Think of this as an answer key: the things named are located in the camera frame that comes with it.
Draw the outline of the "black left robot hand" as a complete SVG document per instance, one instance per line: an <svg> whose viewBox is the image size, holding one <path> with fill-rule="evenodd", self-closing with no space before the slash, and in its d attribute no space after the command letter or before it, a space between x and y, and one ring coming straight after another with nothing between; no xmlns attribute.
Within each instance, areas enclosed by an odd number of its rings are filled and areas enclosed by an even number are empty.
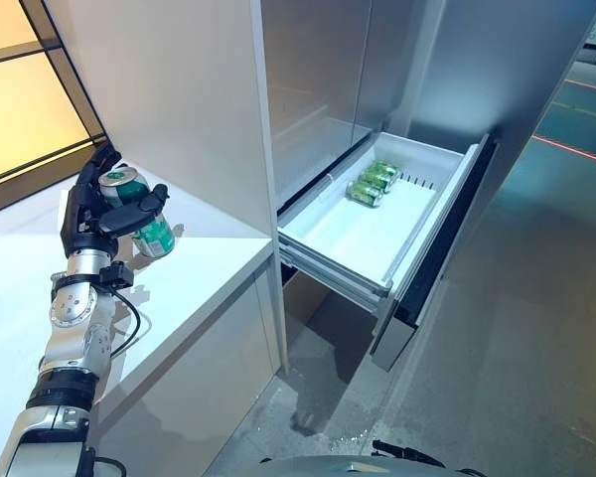
<svg viewBox="0 0 596 477"><path fill-rule="evenodd" d="M95 249L115 256L117 239L149 225L168 200L168 187L156 185L147 196L115 208L99 189L98 178L110 171L121 154L108 141L100 143L80 170L68 194L61 228L65 256Z"/></svg>

